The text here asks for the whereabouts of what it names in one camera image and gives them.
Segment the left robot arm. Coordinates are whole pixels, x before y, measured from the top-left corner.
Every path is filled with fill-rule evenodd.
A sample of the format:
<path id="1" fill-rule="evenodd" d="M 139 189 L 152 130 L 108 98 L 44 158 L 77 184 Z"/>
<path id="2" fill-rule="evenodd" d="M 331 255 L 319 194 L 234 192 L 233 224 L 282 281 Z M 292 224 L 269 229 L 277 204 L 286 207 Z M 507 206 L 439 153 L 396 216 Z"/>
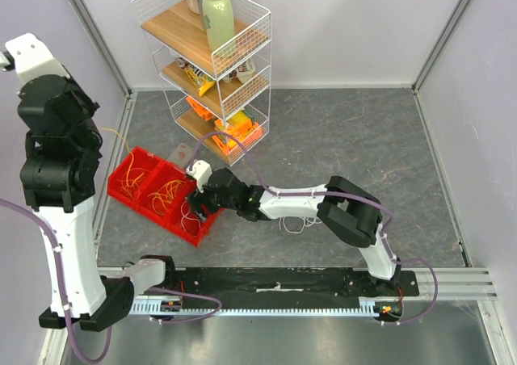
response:
<path id="1" fill-rule="evenodd" d="M 125 318 L 136 296 L 177 286 L 170 256 L 145 255 L 117 275 L 101 275 L 95 254 L 95 173 L 103 138 L 93 116 L 99 105 L 72 79 L 44 74 L 24 84 L 17 111 L 27 125 L 23 193 L 44 237 L 51 276 L 44 329 L 101 332 Z"/>

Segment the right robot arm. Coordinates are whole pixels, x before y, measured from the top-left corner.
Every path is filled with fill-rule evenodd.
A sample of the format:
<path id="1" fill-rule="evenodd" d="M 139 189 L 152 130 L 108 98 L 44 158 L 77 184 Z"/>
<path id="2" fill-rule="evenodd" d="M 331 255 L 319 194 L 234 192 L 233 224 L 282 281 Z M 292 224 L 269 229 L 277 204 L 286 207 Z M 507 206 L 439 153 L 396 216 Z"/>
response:
<path id="1" fill-rule="evenodd" d="M 385 240 L 380 201 L 339 176 L 315 187 L 279 189 L 247 185 L 223 168 L 212 170 L 204 161 L 187 167 L 195 190 L 187 197 L 190 209 L 201 219 L 221 209 L 257 222 L 296 217 L 324 224 L 340 241 L 359 249 L 367 263 L 372 290 L 382 296 L 399 285 L 399 259 Z"/>

